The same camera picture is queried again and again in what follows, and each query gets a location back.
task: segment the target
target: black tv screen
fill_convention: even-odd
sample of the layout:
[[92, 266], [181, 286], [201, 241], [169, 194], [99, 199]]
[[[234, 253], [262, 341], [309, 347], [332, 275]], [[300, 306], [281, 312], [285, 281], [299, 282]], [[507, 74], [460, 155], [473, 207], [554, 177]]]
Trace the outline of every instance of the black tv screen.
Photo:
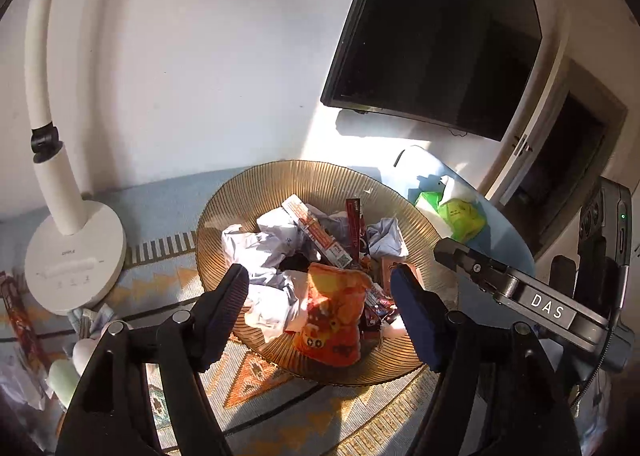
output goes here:
[[321, 101], [500, 141], [541, 38], [534, 0], [353, 0]]

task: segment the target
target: screw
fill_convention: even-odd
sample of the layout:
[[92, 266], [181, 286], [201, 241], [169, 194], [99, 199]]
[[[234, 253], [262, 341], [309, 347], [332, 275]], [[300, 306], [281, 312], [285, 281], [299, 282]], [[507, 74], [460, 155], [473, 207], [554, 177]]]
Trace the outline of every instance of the screw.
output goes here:
[[116, 322], [112, 322], [109, 327], [107, 328], [107, 331], [111, 334], [111, 335], [117, 335], [118, 333], [120, 333], [122, 330], [124, 330], [124, 324], [122, 323], [122, 321], [116, 321]]
[[519, 335], [529, 335], [531, 333], [531, 327], [526, 322], [516, 322], [513, 327]]
[[171, 316], [171, 318], [174, 320], [174, 322], [182, 324], [183, 322], [187, 322], [191, 318], [191, 313], [189, 313], [189, 310], [178, 310]]
[[466, 315], [459, 310], [452, 310], [447, 313], [447, 320], [451, 324], [456, 324], [456, 325], [463, 324], [463, 322], [465, 322], [465, 319], [466, 319]]

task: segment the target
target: white desk lamp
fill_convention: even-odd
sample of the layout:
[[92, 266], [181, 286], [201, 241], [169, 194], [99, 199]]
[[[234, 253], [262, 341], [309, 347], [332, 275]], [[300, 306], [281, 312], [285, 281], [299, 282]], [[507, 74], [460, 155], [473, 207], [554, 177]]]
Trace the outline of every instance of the white desk lamp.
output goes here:
[[83, 201], [65, 145], [58, 139], [47, 89], [47, 29], [51, 0], [30, 0], [24, 37], [24, 81], [31, 122], [33, 167], [51, 215], [27, 248], [25, 277], [36, 300], [64, 315], [94, 305], [111, 289], [124, 262], [126, 240], [117, 214]]

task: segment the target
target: trash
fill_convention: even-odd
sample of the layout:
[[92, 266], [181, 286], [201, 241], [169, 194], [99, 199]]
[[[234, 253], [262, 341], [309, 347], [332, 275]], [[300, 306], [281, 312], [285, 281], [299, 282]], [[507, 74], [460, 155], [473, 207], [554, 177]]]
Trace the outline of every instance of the trash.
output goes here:
[[265, 342], [283, 334], [290, 309], [287, 292], [273, 287], [249, 285], [244, 305], [250, 307], [244, 313], [244, 322], [247, 326], [260, 328]]
[[300, 198], [292, 194], [282, 202], [282, 206], [293, 218], [298, 227], [313, 240], [318, 249], [327, 257], [333, 266], [339, 269], [349, 266], [352, 261], [351, 256], [334, 237], [330, 236], [324, 230], [318, 218], [302, 203]]
[[364, 256], [371, 255], [371, 252], [369, 251], [367, 226], [364, 223], [360, 199], [347, 198], [346, 207], [351, 257], [360, 261]]
[[385, 256], [409, 254], [396, 218], [365, 227], [358, 198], [346, 209], [328, 215], [293, 194], [256, 220], [260, 232], [239, 224], [222, 232], [226, 264], [249, 272], [245, 323], [266, 343], [293, 334], [296, 350], [334, 366], [359, 360], [361, 349], [377, 346], [383, 325], [396, 324], [398, 309], [377, 282]]
[[371, 285], [369, 276], [311, 263], [308, 284], [308, 319], [293, 339], [294, 348], [330, 366], [356, 363], [360, 359], [358, 322]]
[[297, 271], [277, 274], [271, 282], [276, 287], [249, 284], [244, 302], [249, 310], [244, 313], [247, 326], [260, 328], [268, 343], [283, 332], [300, 331], [306, 323], [307, 275]]
[[24, 361], [24, 367], [36, 378], [40, 387], [50, 397], [52, 391], [46, 383], [49, 359], [40, 345], [36, 332], [33, 330], [31, 320], [18, 293], [15, 279], [10, 274], [0, 272], [0, 294], [4, 300], [9, 322], [22, 350], [24, 359], [20, 360]]
[[107, 303], [103, 303], [98, 311], [89, 310], [87, 308], [76, 308], [66, 313], [72, 328], [80, 335], [80, 323], [81, 318], [88, 317], [90, 319], [90, 326], [87, 337], [93, 339], [100, 338], [102, 328], [108, 322], [116, 319], [116, 313], [111, 309]]
[[438, 192], [421, 192], [415, 206], [443, 238], [466, 243], [486, 225], [476, 208], [478, 197], [465, 183], [443, 176], [445, 188]]
[[36, 376], [31, 372], [22, 350], [16, 346], [14, 353], [0, 360], [0, 387], [18, 404], [28, 404], [33, 409], [44, 410], [47, 395]]
[[399, 256], [405, 258], [409, 249], [402, 239], [397, 218], [382, 218], [378, 223], [367, 227], [369, 234], [369, 252], [374, 259], [382, 256]]

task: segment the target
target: red bag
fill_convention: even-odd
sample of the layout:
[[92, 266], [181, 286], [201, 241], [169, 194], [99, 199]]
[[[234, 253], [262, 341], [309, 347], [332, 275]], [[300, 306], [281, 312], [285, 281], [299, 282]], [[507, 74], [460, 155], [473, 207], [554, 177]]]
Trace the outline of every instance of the red bag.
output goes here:
[[308, 319], [293, 346], [329, 366], [360, 360], [360, 330], [365, 290], [371, 280], [361, 271], [311, 263], [308, 270]]

